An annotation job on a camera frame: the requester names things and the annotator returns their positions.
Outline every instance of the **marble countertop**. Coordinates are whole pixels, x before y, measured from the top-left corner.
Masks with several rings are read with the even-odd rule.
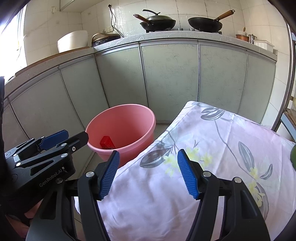
[[[236,45],[239,47],[243,47],[249,49],[251,51],[257,52],[264,56],[267,56],[273,60],[277,60],[277,56],[270,51],[267,51],[263,48],[260,48],[254,44],[250,44],[246,41],[242,41],[240,39],[220,35],[220,34],[213,34],[213,33],[205,33],[205,32],[198,32],[198,31],[161,31],[161,32],[152,32],[152,33],[145,33],[139,35],[128,36],[125,38],[113,40],[101,45],[98,45],[94,48],[87,48],[82,50],[77,50],[74,52],[66,53],[55,58],[46,60],[36,66],[29,68],[28,70],[24,71],[20,75],[12,78],[5,84],[5,98],[11,94],[13,91],[18,89],[20,86],[28,82],[30,79],[38,76],[39,74],[56,67],[62,63],[68,62],[70,60],[80,58],[86,55],[91,55],[99,51],[104,51],[110,48],[132,44],[135,42],[142,42],[148,40],[156,40],[156,39],[202,39],[202,40],[210,40],[215,42],[227,43]]]

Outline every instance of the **frying pan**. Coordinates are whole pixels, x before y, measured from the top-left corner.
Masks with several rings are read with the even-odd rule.
[[[229,10],[222,15],[220,15],[216,19],[211,19],[211,18],[201,18],[201,17],[194,17],[188,19],[188,22],[191,27],[195,28],[196,30],[199,30],[201,32],[208,32],[208,33],[215,33],[221,30],[222,28],[222,23],[219,21],[221,19],[224,19],[226,17],[229,17],[233,15],[235,10]]]
[[[148,19],[142,17],[139,14],[134,14],[134,17],[143,21],[140,24],[142,28],[146,30],[147,33],[154,32],[154,31],[161,31],[167,28],[173,28],[176,24],[176,20],[173,20],[169,16],[158,15],[159,13],[156,13],[151,10],[146,10],[146,9],[144,9],[143,11],[151,12],[155,14],[155,16],[151,16]]]

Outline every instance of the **ridged blue pad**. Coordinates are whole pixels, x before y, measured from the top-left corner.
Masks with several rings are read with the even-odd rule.
[[[107,196],[110,191],[112,182],[114,180],[115,174],[116,174],[118,166],[119,166],[119,161],[120,161],[119,152],[117,152],[113,156],[113,158],[112,158],[109,166],[107,167],[105,174],[101,180],[101,190],[100,190],[101,199],[103,199],[105,196]]]
[[[67,140],[69,138],[69,133],[66,130],[59,131],[51,136],[42,139],[39,147],[43,150],[49,150],[57,144]]]
[[[192,195],[194,199],[197,199],[199,195],[197,190],[197,179],[182,151],[178,151],[178,165],[189,194]]]

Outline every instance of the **power cord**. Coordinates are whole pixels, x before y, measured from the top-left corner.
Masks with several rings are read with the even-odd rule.
[[[122,36],[122,37],[124,38],[124,35],[123,35],[123,34],[122,34],[117,28],[115,28],[116,17],[115,17],[114,13],[113,13],[112,10],[111,10],[111,4],[109,4],[108,7],[109,7],[110,12],[111,12],[111,26],[112,26],[112,28],[113,28],[113,31],[116,30],[116,31],[120,34],[120,36]]]

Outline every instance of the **tile floor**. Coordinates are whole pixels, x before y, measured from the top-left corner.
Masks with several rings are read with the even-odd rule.
[[[169,125],[156,125],[154,130],[154,140],[156,140],[167,129],[168,126]],[[102,159],[96,153],[94,153],[84,173],[88,171],[93,171],[96,168],[96,166],[101,162],[102,162]],[[74,221],[75,221],[77,237],[81,241],[85,241],[82,223],[81,223],[81,217],[75,208],[74,201],[73,201],[73,212],[74,212],[74,219],[75,219]]]

